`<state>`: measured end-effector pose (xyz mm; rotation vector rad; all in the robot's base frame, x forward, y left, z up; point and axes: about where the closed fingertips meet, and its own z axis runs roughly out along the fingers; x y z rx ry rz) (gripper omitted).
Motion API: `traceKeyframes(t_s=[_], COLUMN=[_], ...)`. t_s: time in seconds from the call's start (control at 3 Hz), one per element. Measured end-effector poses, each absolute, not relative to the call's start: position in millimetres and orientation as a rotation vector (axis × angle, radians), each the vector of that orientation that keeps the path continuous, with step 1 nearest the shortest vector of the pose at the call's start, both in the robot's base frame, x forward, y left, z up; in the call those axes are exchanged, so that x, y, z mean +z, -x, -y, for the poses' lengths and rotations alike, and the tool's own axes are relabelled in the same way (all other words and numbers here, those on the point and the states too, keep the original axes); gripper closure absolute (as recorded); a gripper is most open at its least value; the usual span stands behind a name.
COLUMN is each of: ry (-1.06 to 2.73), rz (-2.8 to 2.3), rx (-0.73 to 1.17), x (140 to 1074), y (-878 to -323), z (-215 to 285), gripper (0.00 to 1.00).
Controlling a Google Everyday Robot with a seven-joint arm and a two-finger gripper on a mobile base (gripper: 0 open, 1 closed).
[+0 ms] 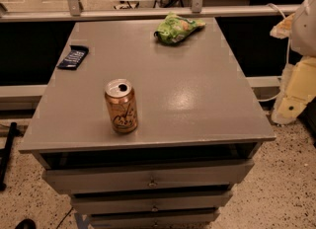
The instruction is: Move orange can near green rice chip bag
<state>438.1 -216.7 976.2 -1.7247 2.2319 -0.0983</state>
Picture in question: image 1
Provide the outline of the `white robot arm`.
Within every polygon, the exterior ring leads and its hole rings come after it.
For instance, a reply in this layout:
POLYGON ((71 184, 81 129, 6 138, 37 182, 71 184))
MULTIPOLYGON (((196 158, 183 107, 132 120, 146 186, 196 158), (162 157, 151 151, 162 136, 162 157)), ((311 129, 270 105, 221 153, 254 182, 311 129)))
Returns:
POLYGON ((270 35, 288 38, 290 48, 302 56, 295 65, 285 65, 272 112, 274 123, 289 124, 316 97, 316 0, 304 0, 270 35))

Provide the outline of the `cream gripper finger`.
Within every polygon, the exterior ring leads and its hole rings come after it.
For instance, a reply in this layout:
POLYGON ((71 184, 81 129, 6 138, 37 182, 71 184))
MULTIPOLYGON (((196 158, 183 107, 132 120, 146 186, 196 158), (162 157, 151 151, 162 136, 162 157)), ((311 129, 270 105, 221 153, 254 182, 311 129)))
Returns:
POLYGON ((303 56, 295 65, 286 64, 281 75, 272 121, 289 124, 316 97, 316 58, 303 56))
POLYGON ((280 21, 277 25, 273 26, 270 31, 270 35, 274 38, 289 38, 291 35, 291 27, 294 15, 291 14, 285 17, 282 21, 280 21))

